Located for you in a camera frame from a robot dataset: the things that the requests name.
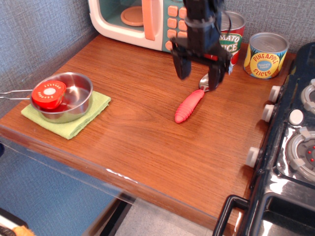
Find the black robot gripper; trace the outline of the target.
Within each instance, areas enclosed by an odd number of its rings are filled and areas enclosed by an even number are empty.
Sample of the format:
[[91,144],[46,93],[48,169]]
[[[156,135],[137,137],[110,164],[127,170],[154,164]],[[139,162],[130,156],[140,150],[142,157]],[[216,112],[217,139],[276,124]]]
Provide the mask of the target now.
[[187,37],[173,37],[171,54],[179,79],[186,79],[191,73],[191,63],[209,67],[209,91],[215,90],[223,81],[225,73],[231,73],[231,54],[222,48],[220,28],[216,22],[188,23]]

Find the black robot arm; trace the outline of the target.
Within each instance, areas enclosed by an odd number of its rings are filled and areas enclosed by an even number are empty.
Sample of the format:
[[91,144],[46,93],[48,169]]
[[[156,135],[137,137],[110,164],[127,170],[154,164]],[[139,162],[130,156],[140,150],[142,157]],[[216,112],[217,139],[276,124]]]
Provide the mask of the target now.
[[220,44],[223,1],[185,0],[187,10],[184,21],[187,37],[173,37],[171,54],[177,76],[184,80],[191,72],[191,63],[209,67],[208,89],[215,90],[225,73],[232,70],[231,53]]

